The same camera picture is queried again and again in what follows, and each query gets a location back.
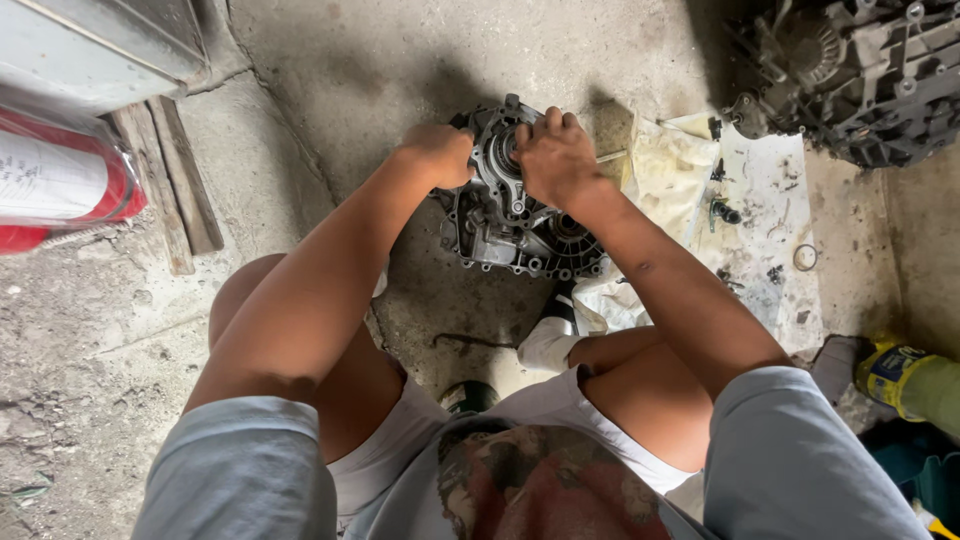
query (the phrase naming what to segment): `disassembled transmission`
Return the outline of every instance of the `disassembled transmission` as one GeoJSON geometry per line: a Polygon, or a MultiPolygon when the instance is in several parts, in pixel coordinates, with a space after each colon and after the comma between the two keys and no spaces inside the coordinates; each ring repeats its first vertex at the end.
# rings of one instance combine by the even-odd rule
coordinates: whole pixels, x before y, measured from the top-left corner
{"type": "Polygon", "coordinates": [[[593,234],[560,209],[529,197],[516,149],[520,123],[533,124],[541,114],[507,94],[502,107],[458,114],[450,122],[474,133],[469,164],[477,174],[456,189],[434,189],[444,206],[441,243],[470,268],[479,262],[510,268],[515,274],[570,280],[603,274],[609,258],[593,234]]]}
{"type": "Polygon", "coordinates": [[[806,132],[874,168],[921,161],[960,129],[956,0],[779,0],[726,29],[750,69],[724,113],[746,137],[806,132]]]}

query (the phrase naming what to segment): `wooden board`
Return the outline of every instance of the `wooden board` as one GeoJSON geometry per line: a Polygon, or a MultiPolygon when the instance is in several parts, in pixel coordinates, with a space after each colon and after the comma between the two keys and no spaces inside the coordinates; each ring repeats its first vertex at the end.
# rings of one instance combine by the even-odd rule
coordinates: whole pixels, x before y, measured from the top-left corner
{"type": "Polygon", "coordinates": [[[224,239],[206,196],[193,150],[180,123],[177,104],[168,97],[155,96],[147,100],[147,105],[154,114],[156,135],[163,150],[167,174],[177,195],[191,252],[193,255],[202,255],[224,249],[224,239]]]}
{"type": "Polygon", "coordinates": [[[156,213],[156,221],[163,232],[167,246],[167,261],[174,276],[194,273],[193,256],[186,237],[183,221],[177,208],[177,197],[167,177],[163,155],[156,138],[154,119],[146,103],[127,105],[113,113],[113,122],[132,153],[133,167],[147,200],[156,213]]]}

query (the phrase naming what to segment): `leg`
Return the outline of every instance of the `leg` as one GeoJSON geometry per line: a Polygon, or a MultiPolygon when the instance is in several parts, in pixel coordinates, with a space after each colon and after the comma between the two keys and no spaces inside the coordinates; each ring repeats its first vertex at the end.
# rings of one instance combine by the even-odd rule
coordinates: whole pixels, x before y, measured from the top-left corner
{"type": "Polygon", "coordinates": [[[682,471],[703,468],[713,403],[655,327],[582,339],[568,358],[592,368],[584,396],[640,446],[682,471]]]}
{"type": "MultiPolygon", "coordinates": [[[[283,254],[259,258],[224,283],[210,309],[212,349],[233,315],[283,254]]],[[[367,326],[360,323],[344,355],[318,388],[311,405],[320,416],[320,450],[326,463],[349,454],[383,423],[400,399],[404,379],[377,350],[367,326]]]]}

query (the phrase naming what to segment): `gray shorts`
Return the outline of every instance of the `gray shorts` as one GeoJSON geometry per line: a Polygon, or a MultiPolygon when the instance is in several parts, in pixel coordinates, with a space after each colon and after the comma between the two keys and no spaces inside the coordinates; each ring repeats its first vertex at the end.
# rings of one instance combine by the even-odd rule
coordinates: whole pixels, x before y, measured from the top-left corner
{"type": "MultiPolygon", "coordinates": [[[[589,368],[581,364],[517,391],[484,415],[521,425],[565,426],[588,433],[661,494],[695,474],[667,465],[601,414],[580,391],[579,382],[589,377],[589,368]]],[[[342,528],[396,481],[449,418],[440,404],[407,377],[400,400],[383,424],[356,450],[327,465],[337,486],[342,528]]]]}

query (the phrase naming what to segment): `hand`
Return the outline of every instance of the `hand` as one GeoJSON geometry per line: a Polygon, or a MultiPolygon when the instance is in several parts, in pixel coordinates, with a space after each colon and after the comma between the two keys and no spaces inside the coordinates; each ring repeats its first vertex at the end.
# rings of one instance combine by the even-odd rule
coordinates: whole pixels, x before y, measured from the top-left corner
{"type": "Polygon", "coordinates": [[[476,170],[467,166],[473,132],[448,125],[419,125],[407,130],[395,156],[409,160],[431,187],[452,189],[469,182],[476,170]]]}
{"type": "Polygon", "coordinates": [[[546,110],[533,127],[516,128],[512,154],[523,171],[523,185],[533,198],[570,211],[578,195],[606,179],[597,166],[593,145],[572,112],[546,110]]]}

